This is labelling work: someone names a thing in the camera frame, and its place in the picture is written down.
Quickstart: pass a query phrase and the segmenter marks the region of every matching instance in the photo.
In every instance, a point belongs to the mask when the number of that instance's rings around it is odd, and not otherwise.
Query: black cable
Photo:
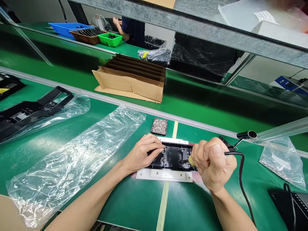
[[[60,0],[59,0],[59,3],[60,3],[60,6],[61,6],[61,9],[62,9],[62,13],[63,13],[63,16],[64,16],[64,20],[65,20],[65,22],[67,22],[67,20],[66,20],[65,10],[64,10],[63,5],[62,5],[62,3],[61,3],[61,1],[60,1]]]
[[[300,72],[303,71],[303,70],[300,70],[299,72],[296,72],[294,75],[289,76],[289,79],[292,78],[292,77],[294,77],[297,73],[300,73]]]
[[[243,172],[243,166],[244,166],[245,156],[244,156],[244,154],[241,153],[241,152],[225,152],[225,155],[226,155],[226,156],[228,156],[228,155],[239,155],[239,156],[241,156],[241,163],[240,163],[238,181],[239,181],[239,183],[240,183],[240,187],[241,187],[242,193],[243,193],[244,198],[245,198],[245,200],[246,200],[246,203],[247,203],[247,205],[248,205],[249,212],[250,212],[250,216],[251,216],[251,220],[252,220],[253,224],[256,226],[256,222],[255,222],[254,217],[253,217],[253,214],[252,214],[252,209],[251,209],[249,200],[248,200],[248,198],[247,198],[247,196],[246,196],[246,193],[245,193],[245,191],[244,191],[243,183],[242,183],[242,172]]]
[[[295,229],[296,229],[296,215],[295,215],[295,208],[294,208],[294,201],[293,201],[292,191],[291,191],[291,189],[290,189],[289,184],[287,184],[287,183],[284,183],[284,184],[283,184],[283,189],[284,189],[285,191],[288,191],[289,194],[290,194],[291,204],[292,204],[292,210],[293,210],[293,218],[294,218],[294,220],[293,220],[293,231],[295,231]]]

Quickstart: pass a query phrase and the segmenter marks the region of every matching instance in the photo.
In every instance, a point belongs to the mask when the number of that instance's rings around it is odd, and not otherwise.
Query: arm
[[[217,216],[224,231],[255,231],[257,228],[242,207],[224,188],[237,166],[226,145],[214,137],[209,142],[200,141],[192,149],[192,159],[198,168],[203,183],[210,190]]]
[[[119,22],[119,20],[118,20],[117,18],[113,18],[113,23],[114,23],[114,25],[117,27],[117,29],[119,30],[120,35],[123,36],[124,40],[125,40],[125,41],[128,41],[128,40],[129,40],[129,34],[126,34],[126,33],[122,30],[122,27],[121,27],[122,21],[121,21],[121,24],[120,24],[120,22]]]
[[[164,147],[156,136],[144,135],[123,160],[71,203],[46,231],[90,230],[115,186],[129,174],[149,166]]]

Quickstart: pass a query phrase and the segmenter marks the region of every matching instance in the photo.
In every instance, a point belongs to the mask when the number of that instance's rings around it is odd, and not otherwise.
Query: green plastic bin
[[[115,35],[115,38],[111,39],[111,38],[108,38],[109,35]],[[122,38],[123,36],[122,35],[117,35],[117,34],[114,34],[114,33],[105,33],[105,34],[100,34],[98,35],[99,39],[100,39],[100,42],[104,45],[107,45],[109,47],[116,47],[120,44],[123,43],[122,41]]]

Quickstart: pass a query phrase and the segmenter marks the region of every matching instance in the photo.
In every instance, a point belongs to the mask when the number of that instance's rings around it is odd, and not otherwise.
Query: blue machine
[[[282,86],[284,89],[289,91],[292,91],[301,85],[301,82],[299,80],[289,79],[285,76],[280,76],[275,80],[275,82],[278,83],[280,86]],[[306,87],[301,87],[297,89],[295,92],[308,96],[308,89]]]

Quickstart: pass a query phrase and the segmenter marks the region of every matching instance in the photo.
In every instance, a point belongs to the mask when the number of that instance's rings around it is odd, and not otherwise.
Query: dark blue shirt
[[[129,34],[128,44],[144,48],[144,27],[144,22],[122,17],[122,31]]]

